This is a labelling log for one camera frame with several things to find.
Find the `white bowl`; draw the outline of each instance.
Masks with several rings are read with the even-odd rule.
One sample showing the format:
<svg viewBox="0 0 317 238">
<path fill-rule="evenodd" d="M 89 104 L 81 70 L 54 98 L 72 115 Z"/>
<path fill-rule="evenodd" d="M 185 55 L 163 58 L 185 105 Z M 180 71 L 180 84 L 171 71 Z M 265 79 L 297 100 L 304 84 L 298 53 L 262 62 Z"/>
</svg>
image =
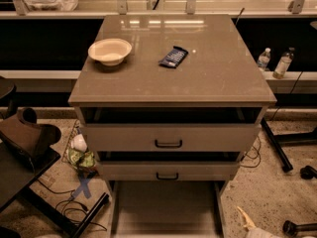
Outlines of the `white bowl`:
<svg viewBox="0 0 317 238">
<path fill-rule="evenodd" d="M 92 44 L 88 50 L 89 56 L 107 66 L 114 66 L 123 61 L 130 53 L 131 44 L 121 39 L 105 39 Z"/>
</svg>

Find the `brown bag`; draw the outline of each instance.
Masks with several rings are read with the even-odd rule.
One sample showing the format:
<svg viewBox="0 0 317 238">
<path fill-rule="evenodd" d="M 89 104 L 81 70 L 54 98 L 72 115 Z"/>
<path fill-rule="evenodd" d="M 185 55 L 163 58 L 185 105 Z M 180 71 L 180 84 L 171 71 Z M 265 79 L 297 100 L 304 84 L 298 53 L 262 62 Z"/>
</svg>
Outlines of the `brown bag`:
<svg viewBox="0 0 317 238">
<path fill-rule="evenodd" d="M 41 163 L 49 146 L 57 143 L 60 136 L 57 126 L 37 124 L 37 114 L 32 108 L 18 110 L 0 122 L 0 139 L 30 168 Z"/>
</svg>

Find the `black handle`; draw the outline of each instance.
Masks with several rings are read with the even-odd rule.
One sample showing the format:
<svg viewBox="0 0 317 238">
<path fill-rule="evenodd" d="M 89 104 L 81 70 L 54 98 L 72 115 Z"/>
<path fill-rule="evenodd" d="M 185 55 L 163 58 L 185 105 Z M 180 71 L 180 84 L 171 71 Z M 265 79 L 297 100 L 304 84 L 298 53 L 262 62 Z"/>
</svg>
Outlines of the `black handle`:
<svg viewBox="0 0 317 238">
<path fill-rule="evenodd" d="M 160 143 L 159 140 L 156 139 L 156 147 L 157 148 L 181 148 L 182 140 L 179 140 L 178 143 Z"/>
<path fill-rule="evenodd" d="M 178 173 L 176 173 L 176 175 L 175 175 L 175 177 L 173 177 L 173 178 L 168 178 L 168 177 L 160 177 L 159 176 L 159 173 L 157 173 L 157 179 L 160 179 L 160 180 L 176 180 L 176 179 L 178 179 Z"/>
</svg>

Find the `plastic bottle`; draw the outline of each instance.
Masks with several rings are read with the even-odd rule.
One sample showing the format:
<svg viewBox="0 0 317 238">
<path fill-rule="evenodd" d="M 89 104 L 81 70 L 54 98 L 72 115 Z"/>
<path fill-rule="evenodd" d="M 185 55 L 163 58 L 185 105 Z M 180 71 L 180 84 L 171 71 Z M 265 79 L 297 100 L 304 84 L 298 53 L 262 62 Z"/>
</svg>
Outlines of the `plastic bottle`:
<svg viewBox="0 0 317 238">
<path fill-rule="evenodd" d="M 273 77 L 277 78 L 277 79 L 282 79 L 285 75 L 285 73 L 287 72 L 290 63 L 293 61 L 294 59 L 294 51 L 295 48 L 289 48 L 289 51 L 284 52 L 281 55 L 281 58 L 277 64 L 277 67 L 275 68 L 275 71 L 273 73 Z"/>
<path fill-rule="evenodd" d="M 267 64 L 270 60 L 270 48 L 266 48 L 265 51 L 259 55 L 257 65 L 261 71 L 265 71 Z"/>
</svg>

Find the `black table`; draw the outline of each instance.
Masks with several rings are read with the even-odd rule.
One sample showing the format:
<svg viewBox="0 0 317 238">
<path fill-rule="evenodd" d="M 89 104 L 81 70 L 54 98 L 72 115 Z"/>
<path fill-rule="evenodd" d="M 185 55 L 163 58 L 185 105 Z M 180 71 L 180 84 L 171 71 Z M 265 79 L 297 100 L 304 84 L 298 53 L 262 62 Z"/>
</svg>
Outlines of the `black table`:
<svg viewBox="0 0 317 238">
<path fill-rule="evenodd" d="M 82 222 L 75 225 L 30 189 L 30 185 L 60 158 L 59 153 L 49 148 L 46 159 L 34 172 L 23 166 L 3 143 L 0 153 L 0 212 L 18 195 L 23 196 L 70 237 L 79 237 L 102 205 L 108 202 L 108 194 L 103 193 Z"/>
</svg>

